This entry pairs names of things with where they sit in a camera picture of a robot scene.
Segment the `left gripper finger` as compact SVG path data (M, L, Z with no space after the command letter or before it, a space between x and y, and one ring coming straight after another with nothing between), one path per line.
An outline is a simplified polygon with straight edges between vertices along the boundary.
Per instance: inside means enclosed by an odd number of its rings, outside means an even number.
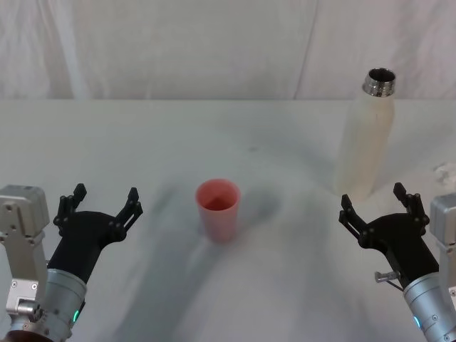
M68 225L70 216L76 211L79 204L87 195L86 187L83 183L78 183L69 196L60 196L57 215L53 219L53 224L58 227L58 233L63 236L63 230Z
M136 220L143 214L142 205L139 202L139 194L136 187L132 187L128 193L128 199L124 208L117 214L113 221L109 222L109 242L121 242L133 226Z

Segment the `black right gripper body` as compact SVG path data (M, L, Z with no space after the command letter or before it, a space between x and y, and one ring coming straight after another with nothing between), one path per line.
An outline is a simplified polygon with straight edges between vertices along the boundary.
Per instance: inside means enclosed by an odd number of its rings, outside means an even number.
M369 224L370 248L381 252L405 288L414 280L439 271L439 265L423 240L427 215L397 213Z

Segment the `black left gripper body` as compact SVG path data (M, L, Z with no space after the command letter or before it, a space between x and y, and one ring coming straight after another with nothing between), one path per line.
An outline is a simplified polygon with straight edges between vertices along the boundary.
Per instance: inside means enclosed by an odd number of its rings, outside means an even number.
M48 268L68 272L87 283L102 250L124 240L124 225L101 212L75 212L55 217L61 240Z

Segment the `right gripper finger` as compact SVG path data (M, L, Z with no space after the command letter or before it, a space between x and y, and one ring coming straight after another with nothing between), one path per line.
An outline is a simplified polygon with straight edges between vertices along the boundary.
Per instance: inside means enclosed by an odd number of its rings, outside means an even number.
M404 208L406 208L407 213L413 218L414 224L420 228L420 236L423 236L426 226L430 223L430 219L425 213L420 194L407 193L401 182L395 183L393 193Z
M342 195L341 206L339 222L356 238L361 248L373 248L374 226L358 216L347 194Z

